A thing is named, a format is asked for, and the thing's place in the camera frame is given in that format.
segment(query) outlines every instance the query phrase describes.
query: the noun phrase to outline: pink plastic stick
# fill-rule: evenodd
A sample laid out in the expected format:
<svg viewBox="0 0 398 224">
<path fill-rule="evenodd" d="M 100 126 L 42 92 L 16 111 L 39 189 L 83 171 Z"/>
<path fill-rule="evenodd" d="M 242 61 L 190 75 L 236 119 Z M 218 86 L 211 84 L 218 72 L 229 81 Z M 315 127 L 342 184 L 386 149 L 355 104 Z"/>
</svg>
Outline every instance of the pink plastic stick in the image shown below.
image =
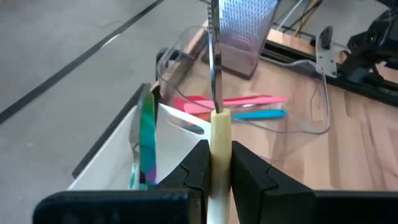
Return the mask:
<svg viewBox="0 0 398 224">
<path fill-rule="evenodd" d="M 224 106 L 266 105 L 271 103 L 283 103 L 286 102 L 286 100 L 286 97 L 283 96 L 264 96 L 248 100 L 224 101 Z M 195 102 L 211 109 L 214 108 L 214 103 L 211 100 L 197 100 Z M 211 109 L 200 105 L 196 105 L 194 103 L 185 103 L 183 109 L 184 112 L 189 114 L 206 113 L 211 111 Z"/>
</svg>

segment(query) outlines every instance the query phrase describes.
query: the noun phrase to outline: black floor line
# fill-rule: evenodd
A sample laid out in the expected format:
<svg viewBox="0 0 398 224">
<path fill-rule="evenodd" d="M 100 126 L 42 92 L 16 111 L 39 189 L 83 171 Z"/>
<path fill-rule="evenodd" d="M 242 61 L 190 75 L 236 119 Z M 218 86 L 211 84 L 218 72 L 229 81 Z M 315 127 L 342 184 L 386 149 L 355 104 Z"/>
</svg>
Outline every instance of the black floor line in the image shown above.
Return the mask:
<svg viewBox="0 0 398 224">
<path fill-rule="evenodd" d="M 158 6 L 160 3 L 164 2 L 165 0 L 156 0 L 154 3 L 152 3 L 150 6 L 146 7 L 144 10 L 142 10 L 140 13 L 135 15 L 133 18 L 129 19 L 127 22 L 125 22 L 123 25 L 118 27 L 115 31 L 110 33 L 110 35 L 107 35 L 104 39 L 100 40 L 98 43 L 96 43 L 92 48 L 88 49 L 86 52 L 81 54 L 79 57 L 74 59 L 72 62 L 70 62 L 68 65 L 63 67 L 61 70 L 59 70 L 56 74 L 51 76 L 49 79 L 44 81 L 41 85 L 38 87 L 34 88 L 32 91 L 30 91 L 28 94 L 23 96 L 21 99 L 17 100 L 14 104 L 6 108 L 4 111 L 0 113 L 0 124 L 3 124 L 7 119 L 12 117 L 14 114 L 18 113 L 23 107 L 34 101 L 36 98 L 38 98 L 41 94 L 45 93 L 49 88 L 57 84 L 61 79 L 65 78 L 71 71 L 73 71 L 75 68 L 77 68 L 79 65 L 84 63 L 87 59 L 89 59 L 91 56 L 93 56 L 101 47 L 107 43 L 109 40 L 111 40 L 114 36 L 124 32 L 126 29 L 131 27 L 135 22 L 137 22 L 139 19 L 144 17 L 148 12 L 153 10 L 156 6 Z"/>
</svg>

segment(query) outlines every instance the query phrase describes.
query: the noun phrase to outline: white plastic bin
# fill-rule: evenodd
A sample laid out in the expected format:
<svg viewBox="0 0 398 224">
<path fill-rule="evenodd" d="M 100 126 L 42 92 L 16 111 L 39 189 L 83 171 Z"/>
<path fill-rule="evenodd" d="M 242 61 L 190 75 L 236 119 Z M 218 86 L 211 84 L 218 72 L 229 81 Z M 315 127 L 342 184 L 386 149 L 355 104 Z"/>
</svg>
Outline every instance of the white plastic bin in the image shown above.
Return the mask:
<svg viewBox="0 0 398 224">
<path fill-rule="evenodd" d="M 129 131 L 135 109 L 128 112 L 68 190 L 128 189 L 133 162 Z M 203 128 L 203 134 L 192 133 L 170 122 L 176 119 Z M 210 123 L 160 104 L 156 127 L 157 181 L 167 177 L 199 140 L 209 138 Z"/>
</svg>

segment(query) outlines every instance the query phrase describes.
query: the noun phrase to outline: clear plastic container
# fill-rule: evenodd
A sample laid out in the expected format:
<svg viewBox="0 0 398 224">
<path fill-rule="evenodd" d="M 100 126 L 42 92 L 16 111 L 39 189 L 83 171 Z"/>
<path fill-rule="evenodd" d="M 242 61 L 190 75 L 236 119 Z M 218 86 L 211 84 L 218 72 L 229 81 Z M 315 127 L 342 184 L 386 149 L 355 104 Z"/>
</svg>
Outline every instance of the clear plastic container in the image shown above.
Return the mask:
<svg viewBox="0 0 398 224">
<path fill-rule="evenodd" d="M 195 103 L 189 96 L 211 99 L 207 40 L 205 27 L 190 27 L 163 54 L 157 64 L 157 76 L 165 104 L 179 108 L 175 104 L 176 98 L 185 103 Z M 233 140 L 265 159 L 284 159 L 328 131 L 330 112 L 325 76 L 316 72 L 313 62 L 303 60 L 282 64 L 227 45 L 222 45 L 221 56 L 223 65 L 257 63 L 250 80 L 241 78 L 238 71 L 223 69 L 224 99 L 253 95 L 287 98 L 284 103 L 250 106 L 248 109 L 285 110 L 287 115 L 283 118 L 233 118 Z M 246 109 L 231 108 L 233 115 L 243 110 Z"/>
</svg>

